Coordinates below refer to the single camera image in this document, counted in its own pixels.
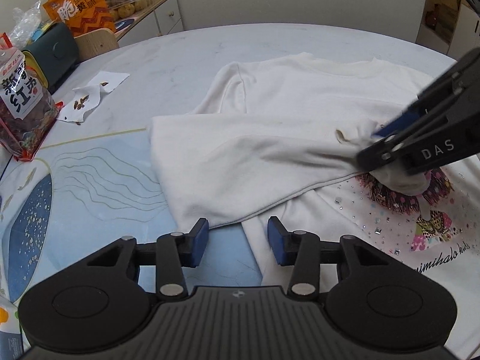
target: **blue gripper pad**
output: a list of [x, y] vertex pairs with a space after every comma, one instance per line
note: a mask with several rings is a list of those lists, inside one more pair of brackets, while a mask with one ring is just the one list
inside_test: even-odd
[[189, 267], [196, 268], [202, 260], [203, 252], [208, 242], [208, 221], [206, 219], [199, 220], [188, 233], [188, 238], [193, 238], [193, 246], [191, 249], [191, 260]]
[[268, 243], [272, 248], [272, 252], [279, 266], [287, 265], [287, 254], [285, 252], [285, 243], [281, 229], [275, 226], [274, 221], [270, 218], [267, 223]]
[[373, 135], [379, 137], [388, 137], [389, 135], [404, 130], [413, 122], [415, 122], [419, 117], [420, 116], [416, 112], [405, 111], [397, 119], [393, 120], [388, 125], [375, 132]]

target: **plastic bag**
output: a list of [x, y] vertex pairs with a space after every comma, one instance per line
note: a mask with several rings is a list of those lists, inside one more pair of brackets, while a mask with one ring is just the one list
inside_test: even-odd
[[40, 1], [37, 1], [27, 12], [23, 12], [20, 8], [14, 8], [13, 18], [17, 24], [8, 37], [13, 47], [22, 50], [27, 46], [42, 21]]
[[0, 143], [17, 159], [31, 161], [58, 112], [23, 53], [0, 50]]

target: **das logo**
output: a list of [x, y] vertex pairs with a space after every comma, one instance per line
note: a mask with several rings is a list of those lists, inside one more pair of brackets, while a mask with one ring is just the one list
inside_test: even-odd
[[444, 154], [444, 152], [451, 152], [455, 147], [452, 144], [451, 139], [447, 139], [443, 145], [435, 145], [435, 147], [430, 150], [430, 149], [422, 149], [421, 153], [423, 154], [423, 157], [428, 160], [431, 158], [433, 153], [435, 153], [435, 156]]

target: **cartoon girl print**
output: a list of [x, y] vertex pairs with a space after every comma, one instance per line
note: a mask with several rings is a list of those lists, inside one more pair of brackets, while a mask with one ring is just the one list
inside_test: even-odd
[[[368, 191], [369, 198], [382, 207], [397, 214], [419, 213], [415, 223], [415, 236], [410, 247], [413, 251], [423, 251], [432, 245], [447, 242], [461, 232], [455, 227], [452, 228], [452, 220], [445, 212], [430, 209], [454, 190], [447, 176], [438, 168], [426, 172], [425, 177], [430, 179], [428, 188], [421, 195], [408, 196], [392, 191], [378, 182], [370, 173], [356, 176], [360, 185]], [[422, 209], [424, 202], [429, 205], [427, 215]]]

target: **wave pattern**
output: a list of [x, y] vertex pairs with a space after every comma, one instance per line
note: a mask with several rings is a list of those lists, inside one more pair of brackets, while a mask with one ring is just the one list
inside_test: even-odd
[[51, 163], [53, 186], [97, 219], [148, 222], [167, 207], [160, 184], [142, 161], [125, 161], [109, 149], [65, 152]]

